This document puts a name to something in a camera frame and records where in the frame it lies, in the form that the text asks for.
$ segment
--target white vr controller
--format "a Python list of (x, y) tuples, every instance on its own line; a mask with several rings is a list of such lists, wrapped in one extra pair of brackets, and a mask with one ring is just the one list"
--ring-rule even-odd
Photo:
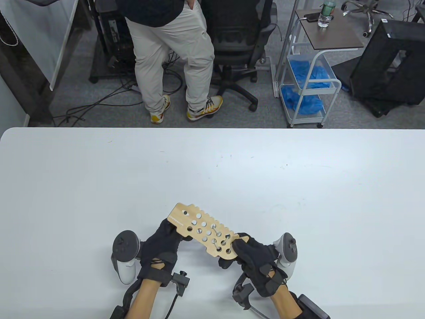
[(290, 233), (284, 233), (281, 238), (273, 242), (273, 245), (279, 253), (276, 265), (288, 275), (286, 280), (289, 280), (294, 273), (295, 264), (297, 263), (297, 242)]
[(110, 257), (119, 280), (131, 284), (136, 277), (136, 260), (140, 260), (141, 242), (133, 231), (123, 231), (114, 240)]
[[(143, 243), (133, 231), (121, 232), (113, 242), (111, 261), (124, 285), (131, 284), (136, 277), (136, 260), (140, 260)], [(295, 238), (290, 233), (285, 233), (273, 245), (279, 253), (276, 264), (288, 275), (289, 280), (298, 257)]]

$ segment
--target sneaker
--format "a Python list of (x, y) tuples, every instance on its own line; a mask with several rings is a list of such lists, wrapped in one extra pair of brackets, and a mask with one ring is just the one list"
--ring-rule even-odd
[(223, 104), (223, 98), (221, 96), (216, 95), (214, 97), (209, 97), (204, 109), (198, 112), (193, 112), (192, 110), (187, 109), (187, 117), (191, 121), (196, 121), (200, 118), (203, 118), (206, 115), (214, 114), (220, 109), (222, 104)]
[(150, 114), (150, 122), (153, 124), (160, 124), (164, 120), (164, 113), (170, 107), (171, 101), (169, 95), (164, 95), (164, 105), (162, 106), (162, 112), (160, 114)]

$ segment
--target white metal cart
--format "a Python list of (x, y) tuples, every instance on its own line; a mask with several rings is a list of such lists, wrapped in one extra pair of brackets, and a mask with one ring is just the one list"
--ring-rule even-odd
[[(319, 12), (320, 9), (297, 10), (295, 8), (296, 5), (297, 1), (295, 1), (294, 4), (294, 16), (291, 16), (291, 21), (286, 33), (281, 60), (273, 83), (273, 89), (275, 91), (275, 97), (280, 97), (282, 100), (288, 121), (288, 128), (292, 128), (296, 124), (305, 123), (317, 123), (317, 127), (322, 128), (341, 89), (341, 82), (336, 78), (330, 64), (323, 54), (326, 52), (336, 51), (355, 51), (358, 48), (363, 47), (363, 44), (352, 29), (347, 25), (346, 20), (343, 18), (342, 11), (339, 9), (335, 10), (334, 20), (331, 21), (328, 28), (321, 29), (318, 27), (317, 23), (309, 23), (305, 20), (300, 21), (300, 18), (303, 18), (304, 15)], [(300, 34), (301, 26), (309, 39), (308, 42), (297, 41), (299, 40), (297, 35)], [(311, 54), (295, 54), (299, 52), (298, 47), (300, 46), (312, 46), (315, 51)], [(300, 78), (300, 76), (297, 77), (291, 65), (291, 61), (309, 62), (310, 67), (305, 79)], [(311, 79), (313, 69), (316, 66), (323, 67), (329, 78)], [(290, 79), (289, 83), (284, 82), (287, 78)], [(313, 83), (326, 83), (329, 87), (313, 88)], [(300, 96), (294, 109), (289, 107), (283, 98), (282, 88), (285, 86), (292, 88), (293, 91)], [(299, 114), (299, 110), (305, 96), (315, 95), (318, 99), (320, 99), (320, 95), (322, 94), (332, 95), (331, 102), (327, 107), (323, 105), (322, 109), (316, 114)]]

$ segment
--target computer tower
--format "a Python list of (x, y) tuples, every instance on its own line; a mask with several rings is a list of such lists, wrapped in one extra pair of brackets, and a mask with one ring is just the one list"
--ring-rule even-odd
[(425, 25), (382, 19), (350, 76), (359, 100), (417, 105), (425, 98)]
[(116, 58), (121, 64), (134, 66), (133, 41), (115, 0), (96, 0), (95, 6), (110, 57)]

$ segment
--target gray carpet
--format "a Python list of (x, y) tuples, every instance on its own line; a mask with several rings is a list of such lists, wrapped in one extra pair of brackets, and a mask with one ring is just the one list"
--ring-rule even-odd
[[(292, 0), (275, 0), (278, 6), (278, 24), (283, 33), (289, 23), (292, 10)], [(343, 2), (337, 0), (338, 6)], [(315, 7), (323, 3), (316, 0)], [(402, 11), (408, 8), (407, 0), (381, 0), (379, 9), (392, 13), (396, 19), (402, 19)], [(348, 16), (347, 20), (358, 34), (359, 38), (367, 44), (368, 39), (362, 37), (362, 32), (367, 26), (364, 14)], [(88, 81), (93, 59), (96, 30), (86, 32), (81, 36), (72, 58), (64, 72), (63, 78), (55, 89), (55, 96), (51, 102), (51, 112), (57, 116), (64, 114), (68, 108), (94, 103), (105, 95), (117, 89), (121, 84), (119, 80), (101, 80), (97, 84)], [(272, 34), (266, 47), (268, 56), (277, 62), (282, 48), (278, 30)], [(346, 61), (362, 54), (362, 50), (346, 53), (328, 54), (331, 65)], [(182, 65), (176, 64), (173, 69), (183, 75)], [(221, 110), (212, 118), (203, 118), (196, 122), (186, 119), (187, 104), (184, 91), (180, 90), (171, 96), (171, 108), (165, 114), (164, 122), (159, 127), (206, 127), (206, 128), (285, 128), (287, 125), (281, 101), (274, 98), (271, 75), (262, 71), (258, 75), (258, 83), (251, 83), (249, 79), (240, 81), (246, 88), (259, 99), (258, 110), (255, 113), (248, 111), (249, 102), (231, 91), (223, 96), (224, 103)], [(174, 77), (164, 77), (164, 89), (173, 90), (178, 86)], [(107, 100), (110, 104), (133, 104), (141, 100), (140, 94), (127, 92)], [(157, 127), (150, 123), (149, 113), (143, 105), (116, 107), (97, 106), (84, 116), (85, 121), (80, 121), (76, 126), (84, 127)], [(315, 125), (298, 125), (298, 128), (313, 128)], [(392, 110), (387, 116), (376, 119), (359, 102), (353, 100), (346, 92), (341, 91), (334, 109), (325, 123), (325, 128), (425, 128), (425, 105), (407, 107), (401, 106)]]

